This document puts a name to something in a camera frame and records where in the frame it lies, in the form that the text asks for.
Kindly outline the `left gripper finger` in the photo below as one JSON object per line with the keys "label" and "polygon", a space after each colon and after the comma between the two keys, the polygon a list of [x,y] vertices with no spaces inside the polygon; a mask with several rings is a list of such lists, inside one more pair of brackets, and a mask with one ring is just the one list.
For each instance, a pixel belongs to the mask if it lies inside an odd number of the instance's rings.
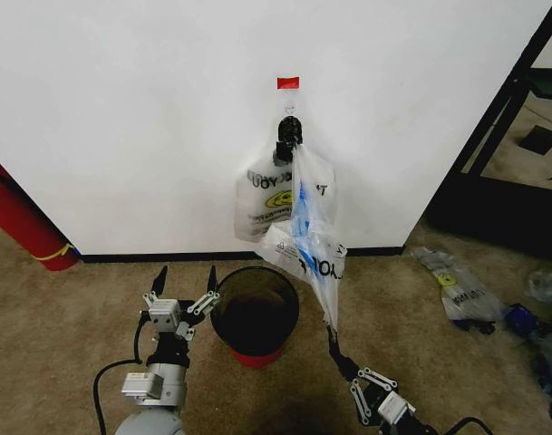
{"label": "left gripper finger", "polygon": [[163,294],[166,277],[168,273],[168,267],[164,266],[157,277],[153,280],[151,290],[143,295],[143,299],[148,307],[151,307],[155,302],[159,300],[159,297]]}
{"label": "left gripper finger", "polygon": [[218,280],[216,267],[212,266],[208,275],[208,285],[206,293],[194,302],[188,309],[189,314],[195,316],[208,315],[218,304],[220,294],[218,292]]}

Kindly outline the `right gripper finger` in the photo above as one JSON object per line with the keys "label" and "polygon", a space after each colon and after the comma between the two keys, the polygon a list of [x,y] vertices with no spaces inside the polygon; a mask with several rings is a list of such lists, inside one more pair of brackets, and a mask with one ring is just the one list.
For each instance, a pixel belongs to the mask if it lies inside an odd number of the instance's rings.
{"label": "right gripper finger", "polygon": [[353,396],[354,403],[358,412],[359,421],[364,426],[370,424],[372,411],[368,406],[364,393],[360,387],[359,378],[366,379],[367,373],[362,371],[358,365],[348,356],[341,353],[337,338],[337,332],[334,329],[327,329],[329,354],[334,360],[342,377],[350,383],[350,393]]}
{"label": "right gripper finger", "polygon": [[357,378],[366,379],[372,382],[387,392],[395,391],[398,387],[398,382],[381,375],[378,372],[372,371],[368,367],[359,367],[350,357],[341,353],[338,342],[337,332],[332,328],[328,328],[328,348],[329,354],[334,360],[342,377],[352,382]]}

